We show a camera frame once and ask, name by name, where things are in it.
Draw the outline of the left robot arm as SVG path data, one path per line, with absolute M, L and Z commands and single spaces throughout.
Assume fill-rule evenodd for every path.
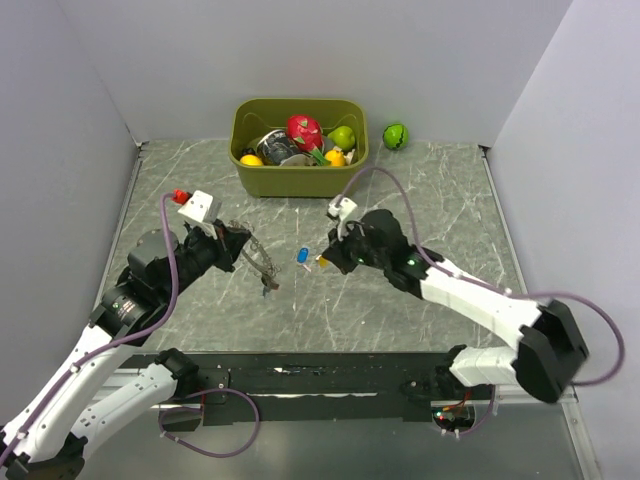
M 232 272 L 253 238 L 217 220 L 212 232 L 188 226 L 184 239 L 149 231 L 127 256 L 71 354 L 13 420 L 1 428 L 1 465 L 9 479 L 74 479 L 98 445 L 155 403 L 185 402 L 197 392 L 198 366 L 175 348 L 161 352 L 131 383 L 97 404 L 109 377 L 158 327 L 172 296 L 210 268 Z

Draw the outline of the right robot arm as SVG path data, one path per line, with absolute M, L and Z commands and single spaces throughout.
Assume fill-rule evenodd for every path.
M 501 347 L 456 346 L 436 369 L 439 391 L 461 397 L 479 385 L 521 387 L 531 397 L 557 402 L 589 356 L 570 308 L 496 292 L 453 262 L 411 244 L 386 209 L 361 219 L 348 199 L 329 205 L 336 225 L 322 256 L 343 274 L 358 266 L 383 273 L 396 289 L 472 320 L 503 341 Z

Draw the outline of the blue key tag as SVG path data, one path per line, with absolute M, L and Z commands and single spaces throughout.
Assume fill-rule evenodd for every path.
M 307 261 L 309 250 L 306 247 L 301 248 L 296 256 L 296 261 L 300 264 L 304 264 Z

